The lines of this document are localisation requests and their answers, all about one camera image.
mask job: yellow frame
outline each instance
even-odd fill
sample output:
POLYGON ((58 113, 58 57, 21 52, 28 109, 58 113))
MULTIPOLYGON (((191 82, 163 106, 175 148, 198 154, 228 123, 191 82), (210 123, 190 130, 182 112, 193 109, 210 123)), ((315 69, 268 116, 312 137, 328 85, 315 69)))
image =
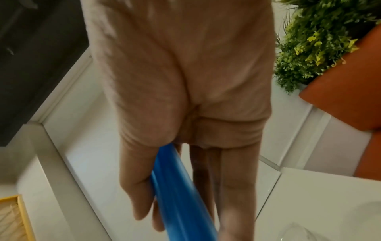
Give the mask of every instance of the yellow frame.
POLYGON ((22 196, 21 195, 14 195, 14 196, 10 196, 10 197, 5 197, 5 198, 0 199, 0 202, 6 202, 6 201, 13 200, 13 199, 16 200, 16 202, 19 206, 21 219, 22 219, 23 224, 24 224, 24 228, 25 228, 25 232, 26 232, 28 241, 36 241, 35 235, 33 234, 31 223, 29 221, 28 213, 27 213, 25 206, 24 206, 22 196))

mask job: terracotta pot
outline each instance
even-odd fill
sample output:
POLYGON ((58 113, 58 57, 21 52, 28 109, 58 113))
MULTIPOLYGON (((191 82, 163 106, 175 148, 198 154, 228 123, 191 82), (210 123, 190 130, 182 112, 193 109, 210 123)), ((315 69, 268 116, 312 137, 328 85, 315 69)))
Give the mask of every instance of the terracotta pot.
POLYGON ((381 128, 381 25, 357 46, 359 50, 316 78, 300 97, 358 130, 381 128))

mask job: glass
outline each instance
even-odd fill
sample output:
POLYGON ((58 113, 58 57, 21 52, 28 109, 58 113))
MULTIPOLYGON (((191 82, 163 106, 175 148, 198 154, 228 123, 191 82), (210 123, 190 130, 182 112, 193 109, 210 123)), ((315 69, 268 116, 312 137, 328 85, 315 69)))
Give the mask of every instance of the glass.
POLYGON ((305 227, 292 223, 281 232, 277 241, 329 241, 320 234, 311 232, 305 227))

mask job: hand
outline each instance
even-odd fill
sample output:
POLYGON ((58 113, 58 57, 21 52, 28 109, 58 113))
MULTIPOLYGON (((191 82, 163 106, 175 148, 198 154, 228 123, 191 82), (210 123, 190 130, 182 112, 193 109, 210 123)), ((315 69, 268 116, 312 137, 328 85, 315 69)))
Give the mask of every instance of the hand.
POLYGON ((135 218, 153 204, 153 225, 164 229, 149 176, 160 146, 189 143, 194 183, 212 216, 217 205, 219 240, 253 240, 258 155, 271 113, 271 2, 82 5, 92 56, 118 114, 120 183, 135 218))

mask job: blue plastic tube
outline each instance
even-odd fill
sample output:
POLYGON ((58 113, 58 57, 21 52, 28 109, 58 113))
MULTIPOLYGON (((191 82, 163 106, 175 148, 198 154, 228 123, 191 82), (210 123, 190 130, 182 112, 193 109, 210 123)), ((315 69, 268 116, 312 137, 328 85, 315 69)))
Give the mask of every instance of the blue plastic tube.
POLYGON ((217 241, 208 210, 173 144, 160 147, 151 182, 170 241, 217 241))

